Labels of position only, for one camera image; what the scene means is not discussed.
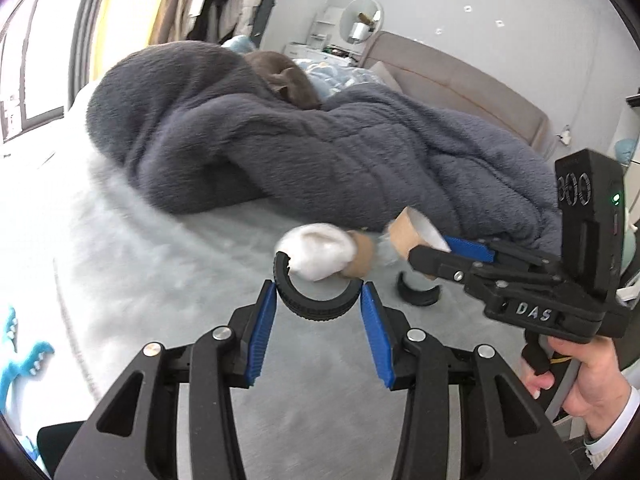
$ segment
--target brown cat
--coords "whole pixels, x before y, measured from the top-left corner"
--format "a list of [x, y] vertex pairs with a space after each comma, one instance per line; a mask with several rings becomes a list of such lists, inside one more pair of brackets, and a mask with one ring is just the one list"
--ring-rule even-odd
[[244, 59], [283, 100], [302, 110], [317, 110], [320, 99], [306, 74], [292, 60], [277, 52], [257, 50]]

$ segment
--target white cuff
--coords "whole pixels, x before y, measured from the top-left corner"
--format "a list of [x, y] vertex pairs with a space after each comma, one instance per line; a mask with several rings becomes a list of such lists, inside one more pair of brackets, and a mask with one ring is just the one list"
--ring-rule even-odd
[[620, 440], [620, 437], [625, 433], [626, 428], [634, 418], [638, 407], [640, 406], [640, 392], [635, 388], [631, 388], [631, 395], [626, 403], [625, 409], [615, 421], [613, 426], [609, 428], [609, 431], [605, 433], [593, 444], [586, 444], [587, 456], [591, 460], [591, 464], [594, 468], [597, 468], [604, 462], [611, 450]]

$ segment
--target blue gripper pad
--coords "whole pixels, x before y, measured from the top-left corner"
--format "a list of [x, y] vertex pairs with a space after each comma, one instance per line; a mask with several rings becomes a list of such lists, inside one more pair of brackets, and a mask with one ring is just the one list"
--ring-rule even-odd
[[271, 283], [260, 306], [260, 313], [255, 322], [254, 332], [251, 334], [248, 349], [248, 359], [244, 378], [251, 386], [260, 377], [262, 363], [267, 351], [273, 318], [276, 316], [276, 284]]
[[477, 242], [470, 242], [469, 240], [451, 236], [445, 236], [444, 239], [447, 241], [447, 244], [449, 244], [451, 252], [458, 256], [464, 256], [476, 262], [485, 263], [492, 263], [495, 258], [495, 251], [489, 250]]
[[367, 284], [362, 286], [360, 293], [360, 314], [367, 332], [367, 339], [369, 340], [371, 355], [376, 365], [378, 377], [385, 383], [387, 388], [390, 388], [396, 380], [391, 357], [391, 345], [378, 314], [378, 306]]

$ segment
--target cardboard tube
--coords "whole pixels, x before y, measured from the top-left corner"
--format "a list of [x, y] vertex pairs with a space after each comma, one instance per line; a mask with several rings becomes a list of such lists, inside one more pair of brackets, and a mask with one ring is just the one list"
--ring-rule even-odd
[[364, 278], [371, 270], [373, 257], [376, 252], [373, 241], [366, 234], [359, 231], [347, 231], [349, 236], [356, 242], [356, 256], [340, 274], [345, 278]]
[[405, 207], [398, 218], [391, 222], [388, 230], [391, 244], [405, 260], [409, 258], [409, 251], [417, 245], [451, 252], [449, 245], [431, 221], [411, 207]]

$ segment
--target wrist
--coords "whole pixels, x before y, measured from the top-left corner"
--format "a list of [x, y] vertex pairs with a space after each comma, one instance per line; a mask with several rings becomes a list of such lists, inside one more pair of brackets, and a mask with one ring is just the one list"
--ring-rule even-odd
[[610, 388], [612, 395], [593, 406], [583, 415], [587, 425], [587, 430], [592, 439], [597, 440], [603, 436], [609, 428], [618, 420], [629, 402], [631, 396], [631, 385], [621, 375], [620, 384]]

